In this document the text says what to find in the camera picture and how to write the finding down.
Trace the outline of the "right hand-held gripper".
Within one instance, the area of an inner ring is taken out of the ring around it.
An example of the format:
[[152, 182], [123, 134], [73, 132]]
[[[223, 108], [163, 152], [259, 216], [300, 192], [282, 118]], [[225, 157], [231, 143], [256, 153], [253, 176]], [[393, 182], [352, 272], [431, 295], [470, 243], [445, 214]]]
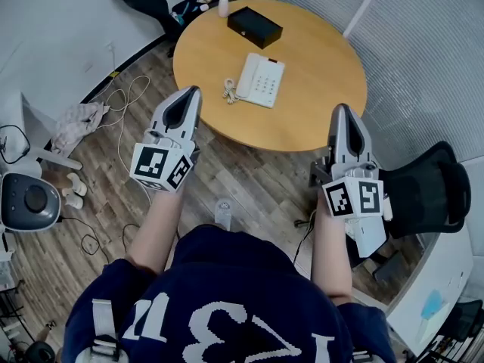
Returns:
[[372, 160], [370, 134], [356, 112], [345, 104], [332, 111], [327, 146], [310, 166], [309, 187], [324, 192], [330, 214], [342, 219], [383, 215], [383, 182]]

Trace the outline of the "person's navy printed shirt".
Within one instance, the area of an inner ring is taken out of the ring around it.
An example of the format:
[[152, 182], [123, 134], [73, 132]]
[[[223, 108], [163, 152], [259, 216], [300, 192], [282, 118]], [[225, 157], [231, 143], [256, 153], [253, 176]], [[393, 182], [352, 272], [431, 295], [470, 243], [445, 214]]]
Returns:
[[111, 302], [129, 363], [396, 363], [384, 314], [335, 305], [274, 244], [201, 225], [154, 275], [125, 259], [106, 266], [66, 324], [64, 363], [95, 340], [92, 302]]

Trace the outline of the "blue face mask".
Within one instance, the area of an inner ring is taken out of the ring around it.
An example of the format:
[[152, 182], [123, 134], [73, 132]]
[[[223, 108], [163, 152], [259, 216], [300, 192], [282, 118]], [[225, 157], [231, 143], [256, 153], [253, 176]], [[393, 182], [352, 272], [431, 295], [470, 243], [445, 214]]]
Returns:
[[430, 320], [444, 306], [445, 300], [439, 290], [432, 290], [426, 298], [420, 316], [424, 320]]

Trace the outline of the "white desk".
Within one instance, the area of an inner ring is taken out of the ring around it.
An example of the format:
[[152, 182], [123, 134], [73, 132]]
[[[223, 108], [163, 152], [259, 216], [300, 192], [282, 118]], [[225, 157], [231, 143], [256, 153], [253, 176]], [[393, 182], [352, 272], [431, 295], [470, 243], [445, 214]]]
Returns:
[[[435, 237], [405, 286], [386, 310], [391, 329], [414, 354], [421, 354], [458, 301], [473, 268], [467, 227]], [[439, 290], [444, 306], [430, 320], [420, 312], [432, 290]]]

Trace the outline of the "white furniture piece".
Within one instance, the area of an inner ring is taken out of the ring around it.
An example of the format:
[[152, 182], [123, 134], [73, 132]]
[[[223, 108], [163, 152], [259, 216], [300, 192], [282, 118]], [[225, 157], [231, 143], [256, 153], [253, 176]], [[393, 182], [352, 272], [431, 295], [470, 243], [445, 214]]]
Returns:
[[55, 121], [31, 107], [21, 92], [0, 95], [0, 175], [19, 172], [39, 178], [43, 162], [80, 170], [79, 161], [46, 148], [54, 127]]

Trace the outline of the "person's left forearm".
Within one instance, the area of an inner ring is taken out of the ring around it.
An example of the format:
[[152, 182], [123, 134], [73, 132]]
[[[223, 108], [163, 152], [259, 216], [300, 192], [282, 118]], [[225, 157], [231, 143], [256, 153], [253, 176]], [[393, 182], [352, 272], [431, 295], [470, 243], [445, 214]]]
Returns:
[[182, 186], [175, 193], [155, 193], [125, 256], [135, 267], [155, 274], [164, 271], [182, 214], [184, 190]]

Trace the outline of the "person's gray shoe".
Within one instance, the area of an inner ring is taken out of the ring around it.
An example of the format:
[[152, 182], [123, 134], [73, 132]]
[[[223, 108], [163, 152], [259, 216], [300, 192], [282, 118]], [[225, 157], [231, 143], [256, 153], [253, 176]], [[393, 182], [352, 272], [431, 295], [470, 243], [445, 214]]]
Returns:
[[231, 228], [231, 217], [231, 201], [228, 199], [218, 200], [214, 212], [215, 223], [229, 231]]

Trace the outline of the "white telephone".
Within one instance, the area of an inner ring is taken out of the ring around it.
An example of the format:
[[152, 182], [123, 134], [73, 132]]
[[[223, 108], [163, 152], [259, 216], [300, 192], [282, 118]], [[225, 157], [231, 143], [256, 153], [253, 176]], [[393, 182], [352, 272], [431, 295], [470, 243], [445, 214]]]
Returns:
[[237, 99], [272, 109], [284, 74], [285, 64], [249, 53], [236, 86]]

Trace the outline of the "white and gray appliance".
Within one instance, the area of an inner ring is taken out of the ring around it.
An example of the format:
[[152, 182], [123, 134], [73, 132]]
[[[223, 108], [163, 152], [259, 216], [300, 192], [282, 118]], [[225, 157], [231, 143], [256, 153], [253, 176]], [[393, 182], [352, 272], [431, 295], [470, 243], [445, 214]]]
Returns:
[[44, 231], [60, 216], [57, 189], [41, 178], [6, 172], [0, 181], [0, 223], [10, 231]]

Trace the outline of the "white box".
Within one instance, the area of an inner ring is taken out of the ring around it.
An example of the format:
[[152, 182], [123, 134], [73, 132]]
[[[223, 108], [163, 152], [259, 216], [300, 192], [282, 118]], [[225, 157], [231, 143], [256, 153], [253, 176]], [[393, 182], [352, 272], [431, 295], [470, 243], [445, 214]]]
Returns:
[[347, 250], [352, 258], [366, 259], [386, 242], [386, 232], [380, 216], [347, 219], [345, 231]]

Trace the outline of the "person's right forearm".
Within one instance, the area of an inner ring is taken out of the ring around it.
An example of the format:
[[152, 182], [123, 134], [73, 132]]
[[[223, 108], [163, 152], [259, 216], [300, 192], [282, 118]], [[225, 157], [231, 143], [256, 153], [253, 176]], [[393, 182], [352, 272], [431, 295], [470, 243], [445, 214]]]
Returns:
[[336, 305], [352, 301], [352, 269], [346, 248], [344, 221], [333, 217], [318, 192], [312, 249], [311, 281]]

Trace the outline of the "black rectangular box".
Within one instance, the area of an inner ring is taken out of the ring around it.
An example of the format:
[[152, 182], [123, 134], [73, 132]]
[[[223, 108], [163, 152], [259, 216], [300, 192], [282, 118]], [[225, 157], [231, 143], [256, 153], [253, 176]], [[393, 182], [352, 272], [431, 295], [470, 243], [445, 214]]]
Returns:
[[264, 49], [279, 40], [283, 27], [249, 7], [228, 15], [227, 27]]

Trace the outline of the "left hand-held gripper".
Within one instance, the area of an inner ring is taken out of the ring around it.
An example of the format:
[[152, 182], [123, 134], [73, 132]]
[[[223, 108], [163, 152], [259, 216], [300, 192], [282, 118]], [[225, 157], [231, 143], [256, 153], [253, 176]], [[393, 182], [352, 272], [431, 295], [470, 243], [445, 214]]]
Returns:
[[200, 88], [188, 86], [157, 106], [143, 141], [135, 145], [129, 170], [131, 178], [155, 191], [176, 193], [179, 190], [197, 162], [194, 131], [202, 102]]

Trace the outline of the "black mesh office chair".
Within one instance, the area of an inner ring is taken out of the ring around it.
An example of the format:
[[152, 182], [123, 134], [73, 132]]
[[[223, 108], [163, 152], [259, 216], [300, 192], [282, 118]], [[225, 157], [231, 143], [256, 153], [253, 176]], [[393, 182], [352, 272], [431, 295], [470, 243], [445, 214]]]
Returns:
[[380, 171], [392, 219], [385, 229], [395, 245], [416, 245], [419, 234], [457, 233], [471, 207], [466, 169], [451, 145], [440, 141], [411, 163]]

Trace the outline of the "crumpled pinkish cloth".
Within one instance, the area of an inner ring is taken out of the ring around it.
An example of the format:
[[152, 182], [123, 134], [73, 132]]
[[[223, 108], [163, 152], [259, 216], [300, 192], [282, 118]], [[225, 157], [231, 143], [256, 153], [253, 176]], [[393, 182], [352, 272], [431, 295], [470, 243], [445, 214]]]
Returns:
[[69, 107], [56, 123], [51, 138], [51, 151], [69, 156], [85, 136], [99, 127], [109, 109], [104, 102], [74, 104]]

